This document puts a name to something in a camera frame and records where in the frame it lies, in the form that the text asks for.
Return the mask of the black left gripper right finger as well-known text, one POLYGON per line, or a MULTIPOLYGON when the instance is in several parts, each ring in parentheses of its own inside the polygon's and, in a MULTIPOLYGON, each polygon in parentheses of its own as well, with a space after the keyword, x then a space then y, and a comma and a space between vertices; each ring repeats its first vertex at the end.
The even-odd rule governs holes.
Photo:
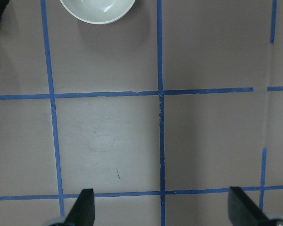
POLYGON ((237 186, 229 187, 228 217, 232 226, 273 226, 262 210, 237 186))

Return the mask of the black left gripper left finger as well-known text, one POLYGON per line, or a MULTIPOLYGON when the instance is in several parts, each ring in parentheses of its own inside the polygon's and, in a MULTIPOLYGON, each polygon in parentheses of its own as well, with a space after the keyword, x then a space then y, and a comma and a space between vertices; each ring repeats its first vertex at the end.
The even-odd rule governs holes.
POLYGON ((83 189, 67 215, 65 226, 93 226, 95 202, 93 189, 83 189))

